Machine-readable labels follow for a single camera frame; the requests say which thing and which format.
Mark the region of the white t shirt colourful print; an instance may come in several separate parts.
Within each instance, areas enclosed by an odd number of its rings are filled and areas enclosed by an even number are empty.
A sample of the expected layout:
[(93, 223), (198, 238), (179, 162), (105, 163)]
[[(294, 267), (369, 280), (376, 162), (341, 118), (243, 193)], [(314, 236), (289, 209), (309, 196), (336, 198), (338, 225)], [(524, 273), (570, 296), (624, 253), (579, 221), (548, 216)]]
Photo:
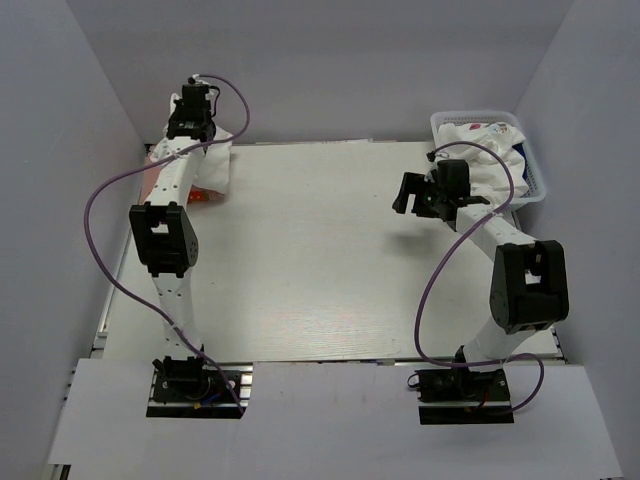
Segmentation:
[[(516, 127), (506, 122), (471, 122), (462, 125), (445, 123), (437, 133), (440, 144), (468, 141), (486, 147), (497, 154), (508, 167), (514, 185), (514, 198), (524, 196), (529, 187), (524, 179), (526, 163), (516, 145), (524, 142), (525, 136)], [(440, 155), (465, 160), (469, 166), (471, 194), (486, 198), (494, 207), (504, 203), (510, 193), (509, 181), (501, 164), (493, 155), (469, 145), (455, 145), (440, 152)]]

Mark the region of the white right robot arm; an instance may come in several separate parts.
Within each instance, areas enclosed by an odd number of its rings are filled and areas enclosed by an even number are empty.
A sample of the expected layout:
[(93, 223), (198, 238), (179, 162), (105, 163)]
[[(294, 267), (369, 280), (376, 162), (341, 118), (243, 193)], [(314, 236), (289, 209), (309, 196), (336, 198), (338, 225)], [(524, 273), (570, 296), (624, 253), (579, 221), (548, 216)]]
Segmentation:
[[(406, 172), (392, 209), (404, 214), (409, 198), (411, 212), (437, 218), (460, 234), (427, 282), (414, 325), (417, 352), (426, 361), (451, 374), (453, 390), (472, 399), (488, 385), (485, 371), (494, 371), (511, 358), (524, 358), (514, 351), (539, 331), (563, 321), (569, 313), (565, 251), (555, 240), (537, 240), (507, 222), (500, 207), (473, 196), (469, 167), (463, 160), (444, 160), (429, 174)], [(490, 317), (476, 336), (461, 346), (452, 363), (427, 356), (420, 347), (420, 324), (435, 280), (453, 253), (466, 240), (472, 241), (493, 262), (489, 290)]]

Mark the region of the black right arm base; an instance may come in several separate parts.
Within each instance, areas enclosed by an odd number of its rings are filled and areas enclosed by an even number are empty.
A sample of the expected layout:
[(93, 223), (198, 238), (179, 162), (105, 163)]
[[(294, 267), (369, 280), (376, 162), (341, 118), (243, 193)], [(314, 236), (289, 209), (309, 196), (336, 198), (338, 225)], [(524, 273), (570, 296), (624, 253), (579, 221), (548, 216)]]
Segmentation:
[(416, 370), (407, 379), (418, 393), (421, 425), (512, 424), (511, 396), (503, 369)]

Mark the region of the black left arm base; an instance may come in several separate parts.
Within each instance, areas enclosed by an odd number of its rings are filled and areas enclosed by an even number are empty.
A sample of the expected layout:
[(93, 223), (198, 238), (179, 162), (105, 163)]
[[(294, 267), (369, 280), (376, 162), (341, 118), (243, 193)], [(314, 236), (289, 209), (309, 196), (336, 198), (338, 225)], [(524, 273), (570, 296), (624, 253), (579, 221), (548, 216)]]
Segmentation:
[(222, 375), (200, 358), (153, 362), (147, 418), (241, 419)]

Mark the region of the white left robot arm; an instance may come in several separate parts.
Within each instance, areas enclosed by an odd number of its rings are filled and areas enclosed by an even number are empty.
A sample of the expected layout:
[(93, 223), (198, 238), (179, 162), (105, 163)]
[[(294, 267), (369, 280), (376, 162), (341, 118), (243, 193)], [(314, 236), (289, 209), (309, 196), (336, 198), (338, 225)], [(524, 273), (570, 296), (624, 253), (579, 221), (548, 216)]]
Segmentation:
[(151, 275), (160, 309), (171, 319), (164, 327), (164, 338), (168, 355), (175, 359), (193, 355), (183, 339), (200, 351), (204, 349), (191, 294), (191, 273), (199, 246), (186, 206), (206, 154), (198, 144), (213, 139), (215, 133), (209, 86), (190, 79), (182, 86), (182, 95), (173, 100), (165, 147), (157, 149), (175, 160), (164, 164), (149, 195), (129, 212), (140, 262)]

